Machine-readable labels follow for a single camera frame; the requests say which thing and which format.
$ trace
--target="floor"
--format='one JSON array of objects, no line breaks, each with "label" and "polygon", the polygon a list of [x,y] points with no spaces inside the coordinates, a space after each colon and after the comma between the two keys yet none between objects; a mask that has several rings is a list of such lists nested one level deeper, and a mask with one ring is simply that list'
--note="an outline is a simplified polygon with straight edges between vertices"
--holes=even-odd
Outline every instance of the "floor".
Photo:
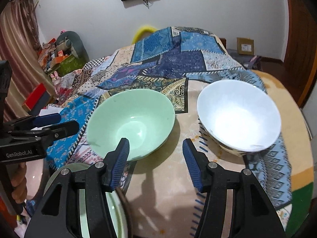
[{"label": "floor", "polygon": [[294,78],[285,70],[282,63],[262,61],[261,67],[262,71],[267,72],[277,78],[288,90],[296,102],[299,100],[302,89],[294,84]]}]

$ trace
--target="screw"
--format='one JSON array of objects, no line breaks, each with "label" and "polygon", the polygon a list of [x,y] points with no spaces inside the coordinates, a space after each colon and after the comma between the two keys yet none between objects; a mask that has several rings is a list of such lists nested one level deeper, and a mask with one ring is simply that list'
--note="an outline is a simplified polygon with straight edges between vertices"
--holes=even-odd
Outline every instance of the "screw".
[{"label": "screw", "polygon": [[216,163],[216,162],[210,162],[210,163],[208,164],[208,166],[209,166],[210,168],[217,168],[217,163]]},{"label": "screw", "polygon": [[97,163],[95,164],[95,167],[96,167],[96,168],[102,168],[104,165],[105,165],[105,164],[104,164],[103,162],[97,162]]},{"label": "screw", "polygon": [[67,175],[69,173],[69,169],[68,168],[64,168],[62,171],[61,171],[61,174],[63,176]]},{"label": "screw", "polygon": [[251,175],[251,171],[249,169],[243,169],[243,173],[247,176]]}]

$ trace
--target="green bowl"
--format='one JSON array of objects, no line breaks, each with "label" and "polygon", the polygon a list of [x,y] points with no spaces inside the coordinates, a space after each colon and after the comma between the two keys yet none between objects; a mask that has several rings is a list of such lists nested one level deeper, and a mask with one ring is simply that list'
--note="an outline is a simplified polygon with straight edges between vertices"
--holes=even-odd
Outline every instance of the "green bowl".
[{"label": "green bowl", "polygon": [[174,107],[165,95],[151,89],[127,90],[96,108],[87,124],[87,141],[104,158],[115,150],[121,138],[127,138],[128,161],[134,161],[159,148],[174,121]]}]

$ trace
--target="pink toy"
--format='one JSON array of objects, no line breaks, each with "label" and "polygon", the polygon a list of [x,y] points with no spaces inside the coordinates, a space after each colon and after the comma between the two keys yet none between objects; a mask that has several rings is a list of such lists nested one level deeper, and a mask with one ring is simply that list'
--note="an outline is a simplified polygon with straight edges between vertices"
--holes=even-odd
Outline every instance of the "pink toy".
[{"label": "pink toy", "polygon": [[58,73],[55,71],[54,74],[51,74],[51,78],[53,81],[53,85],[55,88],[55,93],[57,97],[60,96],[60,90],[61,90],[61,77],[58,76]]}]

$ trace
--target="curtain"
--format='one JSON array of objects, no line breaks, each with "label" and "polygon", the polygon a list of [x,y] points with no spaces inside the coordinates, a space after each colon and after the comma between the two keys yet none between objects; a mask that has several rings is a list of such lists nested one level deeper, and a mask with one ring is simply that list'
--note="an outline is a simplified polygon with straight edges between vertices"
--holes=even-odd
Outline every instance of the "curtain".
[{"label": "curtain", "polygon": [[28,115],[22,105],[40,83],[54,94],[51,79],[37,61],[41,46],[33,1],[12,0],[0,15],[0,60],[8,60],[12,68],[4,121]]}]

